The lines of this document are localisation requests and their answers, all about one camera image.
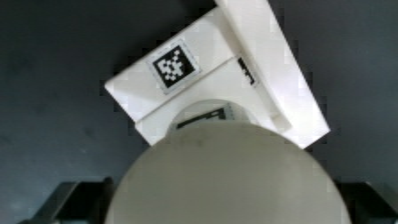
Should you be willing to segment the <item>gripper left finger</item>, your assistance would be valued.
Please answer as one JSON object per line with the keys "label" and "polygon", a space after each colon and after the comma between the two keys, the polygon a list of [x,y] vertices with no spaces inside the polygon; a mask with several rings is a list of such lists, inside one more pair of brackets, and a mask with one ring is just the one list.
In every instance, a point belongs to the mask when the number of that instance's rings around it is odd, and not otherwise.
{"label": "gripper left finger", "polygon": [[34,216],[18,224],[105,224],[114,180],[62,182]]}

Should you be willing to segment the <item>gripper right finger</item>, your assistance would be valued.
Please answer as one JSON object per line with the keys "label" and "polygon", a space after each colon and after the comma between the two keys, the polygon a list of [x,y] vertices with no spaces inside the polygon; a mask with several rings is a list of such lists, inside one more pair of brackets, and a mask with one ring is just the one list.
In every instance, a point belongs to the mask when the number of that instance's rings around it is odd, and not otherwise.
{"label": "gripper right finger", "polygon": [[398,224],[398,211],[368,182],[336,182],[352,224]]}

